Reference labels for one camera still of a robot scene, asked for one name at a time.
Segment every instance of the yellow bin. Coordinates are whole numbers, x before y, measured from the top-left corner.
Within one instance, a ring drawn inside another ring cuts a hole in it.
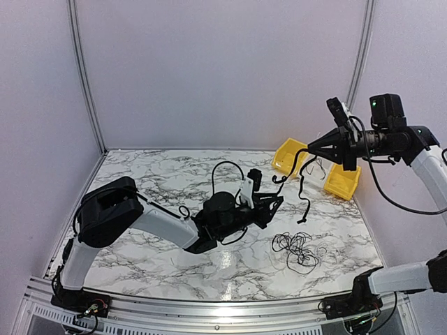
[[[360,166],[357,167],[356,171],[344,171],[343,165],[334,164],[330,170],[328,180],[324,184],[324,189],[345,200],[350,200],[357,188],[361,171]]]
[[[307,148],[307,145],[298,142],[293,138],[287,139],[287,141],[285,141],[285,143],[283,143],[279,147],[276,154],[274,155],[272,166],[278,171],[283,172],[285,175],[288,175],[292,170],[293,161],[295,160],[296,153],[298,152],[298,150],[301,150],[303,148]],[[300,156],[298,157],[296,168],[293,171],[292,177],[297,176],[298,171],[300,170],[300,167],[302,165],[302,162],[307,157],[307,155],[308,155],[307,152],[302,152],[300,154]]]

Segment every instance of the robotic arm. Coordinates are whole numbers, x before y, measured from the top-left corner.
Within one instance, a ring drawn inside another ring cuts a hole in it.
[[[79,234],[67,243],[63,265],[52,282],[52,304],[83,312],[81,317],[105,317],[110,297],[84,291],[85,276],[98,252],[128,228],[156,235],[195,254],[216,248],[218,241],[239,230],[246,232],[252,223],[266,228],[284,199],[277,193],[258,192],[261,178],[261,171],[251,169],[240,188],[240,204],[231,193],[218,192],[203,203],[203,209],[195,216],[190,216],[188,210],[181,217],[150,202],[138,193],[130,177],[86,194],[75,214]]]
[[[447,207],[447,165],[442,150],[433,134],[423,126],[407,126],[400,97],[384,94],[370,98],[372,130],[363,124],[359,130],[345,113],[338,99],[327,101],[338,127],[309,144],[309,153],[343,164],[345,170],[355,170],[357,158],[372,163],[394,163],[403,159],[427,186],[438,208]],[[373,161],[373,156],[388,156],[386,161]],[[447,222],[447,211],[424,212],[407,209],[388,198],[374,181],[387,201],[416,214],[442,214]],[[428,261],[378,268],[357,276],[348,295],[328,297],[322,301],[322,310],[328,319],[350,316],[382,306],[379,295],[387,292],[415,293],[424,290],[447,292],[447,251]]]

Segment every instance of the marble surface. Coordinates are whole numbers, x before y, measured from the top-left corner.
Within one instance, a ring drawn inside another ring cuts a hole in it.
[[[273,153],[266,151],[111,151],[91,190],[130,176],[141,192],[167,209],[177,212],[183,204],[196,214],[211,196],[211,171],[218,162],[234,161],[244,173],[260,169],[261,191],[272,192],[277,190],[271,182],[277,174],[272,158]],[[237,169],[219,167],[217,191],[234,194],[239,185]],[[305,184],[304,195],[312,200],[312,207],[307,222],[298,225],[306,208],[306,202],[298,198],[298,186],[297,179],[286,183],[284,203],[266,229],[251,225],[239,242],[201,255],[145,232],[127,230],[100,251],[85,286],[128,295],[208,301],[284,299],[350,290],[357,274],[381,265],[356,204]],[[272,238],[283,232],[306,232],[313,237],[306,245],[320,256],[321,263],[312,273],[291,271],[286,267],[286,252],[272,251]],[[69,231],[65,241],[72,234]],[[50,278],[60,263],[61,250]]]

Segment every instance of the tangled black wire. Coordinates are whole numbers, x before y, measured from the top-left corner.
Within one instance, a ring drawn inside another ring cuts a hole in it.
[[[291,236],[290,232],[276,234],[272,240],[272,250],[277,253],[282,250],[287,251],[287,267],[297,274],[310,274],[320,260],[308,248],[305,248],[306,241],[312,240],[312,236],[306,232],[298,232]],[[311,268],[307,272],[299,272],[291,267],[291,264],[297,263],[302,267]]]

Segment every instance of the white wall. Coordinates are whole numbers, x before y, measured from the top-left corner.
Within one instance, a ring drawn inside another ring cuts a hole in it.
[[[447,6],[438,1],[378,1],[366,69],[354,112],[369,124],[370,96],[396,93],[407,121],[425,125],[447,147]],[[407,206],[435,210],[424,185],[403,162],[377,166],[384,191]],[[440,216],[408,214],[388,204],[365,166],[356,197],[388,266],[433,258],[447,248]],[[411,297],[423,334],[447,332],[447,295]]]
[[[0,1],[0,329],[41,276],[99,153],[65,1]]]
[[[112,148],[277,148],[331,126],[366,1],[80,0],[82,42]]]

